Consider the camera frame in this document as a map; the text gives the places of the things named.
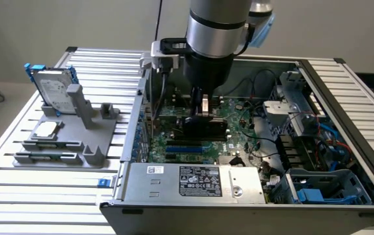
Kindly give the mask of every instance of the power supply label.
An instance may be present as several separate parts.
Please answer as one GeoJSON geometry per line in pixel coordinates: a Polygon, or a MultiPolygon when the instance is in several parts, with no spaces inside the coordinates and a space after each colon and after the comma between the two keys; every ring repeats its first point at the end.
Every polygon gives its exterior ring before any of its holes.
{"type": "Polygon", "coordinates": [[[180,166],[179,193],[184,197],[221,197],[219,167],[180,166]]]}

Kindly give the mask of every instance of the motherboard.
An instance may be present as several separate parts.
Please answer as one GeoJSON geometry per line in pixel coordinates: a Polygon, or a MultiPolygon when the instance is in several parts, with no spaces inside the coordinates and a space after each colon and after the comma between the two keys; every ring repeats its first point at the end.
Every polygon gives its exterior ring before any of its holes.
{"type": "Polygon", "coordinates": [[[183,132],[176,122],[188,116],[187,102],[176,107],[165,102],[155,123],[155,134],[151,142],[151,163],[223,164],[220,157],[232,159],[252,151],[256,141],[249,108],[253,104],[239,99],[219,98],[211,105],[211,115],[227,121],[225,141],[177,141],[173,136],[183,132]]]}

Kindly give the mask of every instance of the green circuit board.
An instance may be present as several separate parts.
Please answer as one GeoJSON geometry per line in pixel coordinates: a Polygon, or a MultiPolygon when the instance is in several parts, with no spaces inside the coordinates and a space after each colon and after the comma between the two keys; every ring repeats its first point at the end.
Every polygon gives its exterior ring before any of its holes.
{"type": "MultiPolygon", "coordinates": [[[[219,156],[231,156],[236,150],[243,150],[245,143],[252,146],[255,144],[255,140],[241,133],[243,128],[239,122],[240,118],[248,121],[249,113],[244,112],[245,108],[237,109],[235,107],[236,105],[243,107],[244,102],[235,99],[227,99],[223,104],[213,108],[213,116],[227,120],[229,138],[227,141],[201,141],[201,153],[171,153],[165,151],[167,141],[172,140],[171,133],[180,131],[175,128],[176,118],[180,116],[188,116],[189,109],[184,107],[173,107],[172,105],[164,105],[159,115],[159,129],[155,131],[151,142],[148,162],[213,164],[219,156]],[[175,155],[175,158],[165,159],[167,154],[175,155]]],[[[248,135],[256,137],[253,130],[244,129],[244,131],[248,135]]]]}

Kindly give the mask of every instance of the metal slats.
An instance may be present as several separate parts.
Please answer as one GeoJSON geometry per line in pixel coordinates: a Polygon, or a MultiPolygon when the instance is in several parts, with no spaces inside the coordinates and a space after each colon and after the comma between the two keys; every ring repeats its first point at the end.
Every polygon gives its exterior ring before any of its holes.
{"type": "Polygon", "coordinates": [[[335,62],[311,60],[309,63],[374,149],[374,99],[359,85],[359,79],[335,62]]]}
{"type": "Polygon", "coordinates": [[[139,75],[139,52],[79,49],[63,65],[76,68],[83,93],[95,108],[103,102],[120,109],[104,167],[13,167],[13,153],[28,138],[43,112],[33,96],[21,120],[0,146],[0,234],[112,235],[97,204],[109,200],[112,188],[97,188],[97,180],[119,169],[127,123],[131,118],[139,75]]]}

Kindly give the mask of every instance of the gray wall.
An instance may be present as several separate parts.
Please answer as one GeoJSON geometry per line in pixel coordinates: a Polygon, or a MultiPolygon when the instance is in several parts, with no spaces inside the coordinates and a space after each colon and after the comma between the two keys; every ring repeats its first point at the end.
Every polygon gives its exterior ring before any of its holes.
{"type": "MultiPolygon", "coordinates": [[[[261,48],[245,54],[343,58],[374,72],[374,0],[272,0],[276,21],[261,48]]],[[[188,0],[164,0],[160,34],[183,37],[188,0]]]]}
{"type": "Polygon", "coordinates": [[[68,46],[148,49],[159,0],[0,0],[0,81],[55,65],[68,46]]]}

